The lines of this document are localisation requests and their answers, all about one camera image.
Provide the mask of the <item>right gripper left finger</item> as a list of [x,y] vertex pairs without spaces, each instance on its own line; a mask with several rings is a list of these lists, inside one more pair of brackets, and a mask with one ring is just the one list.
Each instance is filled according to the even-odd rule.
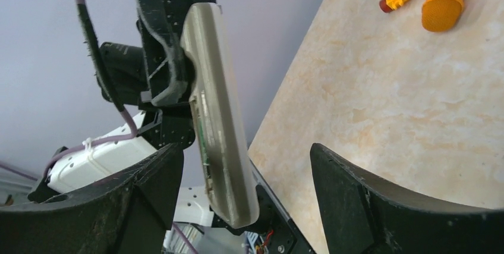
[[168,145],[122,171],[42,203],[1,208],[2,253],[160,253],[184,156]]

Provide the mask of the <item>white air conditioner remote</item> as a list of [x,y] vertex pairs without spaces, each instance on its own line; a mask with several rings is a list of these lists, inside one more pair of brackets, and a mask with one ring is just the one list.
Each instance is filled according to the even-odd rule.
[[210,207],[230,227],[246,227],[257,221],[260,210],[217,4],[200,2],[190,7],[181,46],[196,72],[189,103]]

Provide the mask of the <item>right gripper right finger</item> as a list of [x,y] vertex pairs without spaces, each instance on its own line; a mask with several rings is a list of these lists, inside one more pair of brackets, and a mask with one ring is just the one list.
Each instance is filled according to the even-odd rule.
[[422,195],[319,143],[310,161],[330,253],[503,252],[501,209]]

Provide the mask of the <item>orange toy microphone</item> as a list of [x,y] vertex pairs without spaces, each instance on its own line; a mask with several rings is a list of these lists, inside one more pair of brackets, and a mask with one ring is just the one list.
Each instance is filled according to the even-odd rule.
[[458,22],[464,0],[426,0],[421,9],[422,27],[429,32],[446,32]]

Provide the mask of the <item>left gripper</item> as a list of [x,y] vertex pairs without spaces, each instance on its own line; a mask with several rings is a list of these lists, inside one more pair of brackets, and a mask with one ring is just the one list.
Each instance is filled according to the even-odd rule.
[[181,46],[183,25],[193,4],[216,0],[136,2],[147,81],[147,89],[140,93],[140,108],[155,113],[141,135],[156,148],[177,143],[186,149],[195,141],[188,103],[195,71]]

